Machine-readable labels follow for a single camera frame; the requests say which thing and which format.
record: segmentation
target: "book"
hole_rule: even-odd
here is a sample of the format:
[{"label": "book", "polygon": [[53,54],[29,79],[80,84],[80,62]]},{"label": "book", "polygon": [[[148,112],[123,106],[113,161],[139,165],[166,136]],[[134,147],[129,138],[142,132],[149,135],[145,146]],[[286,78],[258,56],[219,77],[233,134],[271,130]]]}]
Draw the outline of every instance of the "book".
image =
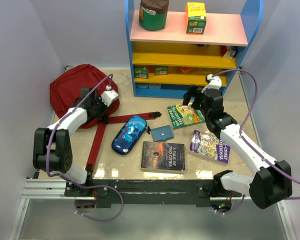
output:
[{"label": "book", "polygon": [[150,172],[183,173],[185,171],[185,145],[144,141],[141,169]]},{"label": "book", "polygon": [[182,104],[168,106],[167,109],[173,129],[205,122],[205,117],[202,112],[200,110],[193,109],[191,104],[192,103],[189,103],[186,106]]},{"label": "book", "polygon": [[220,163],[229,162],[230,146],[208,132],[194,130],[189,150]]}]

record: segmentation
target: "shelf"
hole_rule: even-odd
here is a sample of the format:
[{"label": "shelf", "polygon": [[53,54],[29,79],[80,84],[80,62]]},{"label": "shelf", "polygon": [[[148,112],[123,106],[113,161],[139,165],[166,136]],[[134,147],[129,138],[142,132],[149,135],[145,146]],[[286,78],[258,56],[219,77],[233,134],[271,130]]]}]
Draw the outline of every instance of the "shelf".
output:
[{"label": "shelf", "polygon": [[136,88],[136,97],[182,99],[187,90]]},{"label": "shelf", "polygon": [[163,84],[161,89],[136,88],[135,97],[183,99],[189,86]]},{"label": "shelf", "polygon": [[[178,84],[178,85],[199,85],[205,86],[206,76],[204,74],[181,73],[177,67],[169,67],[168,75],[155,76],[154,73],[149,73],[148,79],[135,78],[136,83],[149,84]],[[227,86],[226,76],[221,76],[222,87]]]},{"label": "shelf", "polygon": [[242,47],[248,45],[240,14],[207,13],[204,33],[195,35],[186,34],[186,13],[177,11],[168,12],[165,28],[158,31],[145,30],[139,24],[139,11],[134,11],[130,41]]},{"label": "shelf", "polygon": [[198,68],[235,69],[234,58],[221,57],[220,46],[199,47],[195,44],[135,42],[132,63]]}]

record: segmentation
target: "yellow box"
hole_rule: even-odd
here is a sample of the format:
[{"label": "yellow box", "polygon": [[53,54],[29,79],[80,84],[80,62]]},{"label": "yellow box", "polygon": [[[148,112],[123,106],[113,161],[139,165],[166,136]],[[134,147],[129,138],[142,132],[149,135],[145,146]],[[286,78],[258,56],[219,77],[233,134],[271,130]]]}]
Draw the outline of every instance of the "yellow box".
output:
[{"label": "yellow box", "polygon": [[186,33],[204,34],[207,24],[206,7],[203,2],[188,2],[185,6]]}]

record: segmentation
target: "white wall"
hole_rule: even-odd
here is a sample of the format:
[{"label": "white wall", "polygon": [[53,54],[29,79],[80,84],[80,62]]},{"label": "white wall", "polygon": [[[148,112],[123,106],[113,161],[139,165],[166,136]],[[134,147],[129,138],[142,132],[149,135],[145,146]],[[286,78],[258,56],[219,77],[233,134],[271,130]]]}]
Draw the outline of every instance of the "white wall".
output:
[{"label": "white wall", "polygon": [[51,119],[49,83],[61,71],[29,0],[0,0],[0,240],[8,239],[34,173],[34,131]]},{"label": "white wall", "polygon": [[253,60],[256,57],[256,55],[258,54],[258,48],[260,48],[259,38],[262,35],[264,28],[267,26],[269,20],[271,19],[272,15],[275,12],[280,1],[281,0],[263,0],[262,22],[261,22],[258,34],[255,36],[245,58],[243,59],[243,65],[245,65],[245,63]]},{"label": "white wall", "polygon": [[[300,180],[300,0],[279,2],[243,67],[259,85],[253,116],[262,147],[288,161]],[[246,75],[243,86],[251,103],[254,87]],[[293,196],[300,196],[297,184]],[[287,205],[300,240],[300,200]]]},{"label": "white wall", "polygon": [[[134,8],[139,9],[141,0],[134,0]],[[189,0],[170,0],[169,11],[182,12],[186,8],[187,2],[199,2],[205,4],[207,13],[221,13],[221,14],[240,14],[246,0],[203,0],[203,1],[189,1]]]},{"label": "white wall", "polygon": [[[64,65],[129,67],[124,0],[30,0]],[[169,11],[184,11],[172,0]],[[207,12],[239,14],[246,0],[205,0]],[[140,0],[135,0],[139,9]]]}]

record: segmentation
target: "green book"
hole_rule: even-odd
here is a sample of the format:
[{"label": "green book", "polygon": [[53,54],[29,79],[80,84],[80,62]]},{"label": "green book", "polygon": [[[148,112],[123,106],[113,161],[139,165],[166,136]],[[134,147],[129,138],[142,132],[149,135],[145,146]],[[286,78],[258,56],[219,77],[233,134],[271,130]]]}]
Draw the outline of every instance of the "green book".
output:
[{"label": "green book", "polygon": [[168,106],[169,117],[172,122],[173,129],[179,129],[194,124],[204,123],[205,117],[200,110],[195,110],[188,106],[177,104]]}]

